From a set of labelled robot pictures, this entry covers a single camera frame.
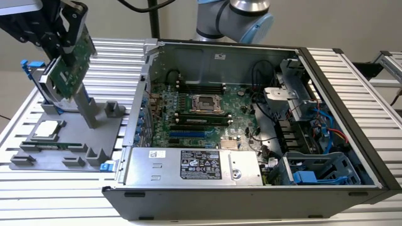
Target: warning label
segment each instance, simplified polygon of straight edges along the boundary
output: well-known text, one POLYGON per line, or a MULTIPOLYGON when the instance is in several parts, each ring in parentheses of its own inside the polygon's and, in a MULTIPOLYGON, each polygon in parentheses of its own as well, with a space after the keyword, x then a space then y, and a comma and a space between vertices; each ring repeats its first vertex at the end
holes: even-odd
POLYGON ((183 179, 222 179, 219 151, 182 151, 180 162, 183 179))

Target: circuit board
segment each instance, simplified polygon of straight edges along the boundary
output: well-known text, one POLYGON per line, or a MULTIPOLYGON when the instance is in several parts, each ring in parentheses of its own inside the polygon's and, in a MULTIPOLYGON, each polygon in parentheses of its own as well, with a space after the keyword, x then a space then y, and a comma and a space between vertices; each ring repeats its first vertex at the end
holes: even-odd
POLYGON ((225 94, 217 95, 221 99, 221 114, 230 114, 233 122, 229 126, 203 127, 205 137, 171 136, 172 132, 182 132, 180 130, 171 130, 171 126, 176 125, 175 113, 193 114, 193 100, 199 94, 179 93, 175 87, 164 84, 155 84, 152 93, 160 94, 160 112, 154 115, 152 147, 225 148, 221 143, 231 141, 229 143, 235 142, 238 150, 250 151, 251 148, 259 150, 261 144, 255 141, 251 141, 250 144, 250 137, 246 136, 246 128, 250 132, 257 128, 255 115, 253 109, 250 109, 251 96, 246 93, 246 88, 227 86, 225 94))
POLYGON ((82 37, 75 45, 72 54, 76 58, 74 66, 67 67, 62 57, 54 59, 44 71, 44 74, 50 75, 58 93, 70 98, 83 82, 86 73, 90 68, 90 57, 95 53, 92 41, 87 29, 83 30, 82 37))

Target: green motherboard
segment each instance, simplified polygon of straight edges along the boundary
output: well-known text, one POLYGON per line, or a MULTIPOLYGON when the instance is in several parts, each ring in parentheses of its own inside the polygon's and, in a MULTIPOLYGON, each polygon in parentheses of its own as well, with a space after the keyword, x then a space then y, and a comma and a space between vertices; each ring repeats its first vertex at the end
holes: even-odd
POLYGON ((251 106, 251 95, 247 93, 247 88, 241 86, 227 86, 223 94, 193 94, 180 93, 179 90, 164 84, 152 85, 152 98, 154 103, 154 140, 152 147, 189 147, 189 148, 226 148, 225 141, 231 145, 237 145, 238 150, 250 150, 250 147, 255 150, 259 149, 261 144, 250 141, 250 135, 247 131, 254 131, 257 128, 255 110, 251 106), (209 98, 214 96, 219 100, 219 112, 213 114, 195 113, 194 112, 194 100, 198 97, 209 98), (222 125, 205 125, 194 126, 193 129, 180 130, 175 116, 183 115, 183 118, 193 118, 195 122, 211 122, 218 123, 222 121, 222 125), (230 115, 231 120, 227 123, 226 117, 230 115), (201 137, 193 137, 189 134, 201 135, 201 137))

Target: white wall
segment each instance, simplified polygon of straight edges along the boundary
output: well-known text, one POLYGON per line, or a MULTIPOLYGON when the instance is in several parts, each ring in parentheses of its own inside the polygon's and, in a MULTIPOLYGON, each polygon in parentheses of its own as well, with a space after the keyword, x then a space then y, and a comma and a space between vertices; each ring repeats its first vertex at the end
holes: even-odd
MULTIPOLYGON (((147 6, 146 0, 128 1, 138 7, 147 6)), ((82 2, 90 7, 87 26, 92 37, 151 36, 147 14, 132 12, 116 0, 82 2)), ((401 10, 402 0, 271 0, 275 23, 263 44, 341 48, 351 60, 370 61, 379 50, 402 51, 401 10)), ((160 10, 159 16, 163 38, 193 38, 197 0, 176 0, 160 10)), ((20 44, 0 30, 0 71, 20 72, 24 58, 47 59, 31 43, 20 44)), ((27 80, 24 76, 14 79, 27 80)), ((0 76, 0 89, 6 85, 6 77, 0 76)), ((394 90, 383 90, 389 100, 394 90)))

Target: cpu socket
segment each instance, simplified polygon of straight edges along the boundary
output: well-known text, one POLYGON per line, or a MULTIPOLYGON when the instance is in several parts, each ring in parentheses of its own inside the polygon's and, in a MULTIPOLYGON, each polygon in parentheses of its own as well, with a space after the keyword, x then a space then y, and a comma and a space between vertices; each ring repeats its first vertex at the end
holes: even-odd
POLYGON ((194 95, 191 111, 197 113, 222 114, 221 99, 218 95, 194 95))

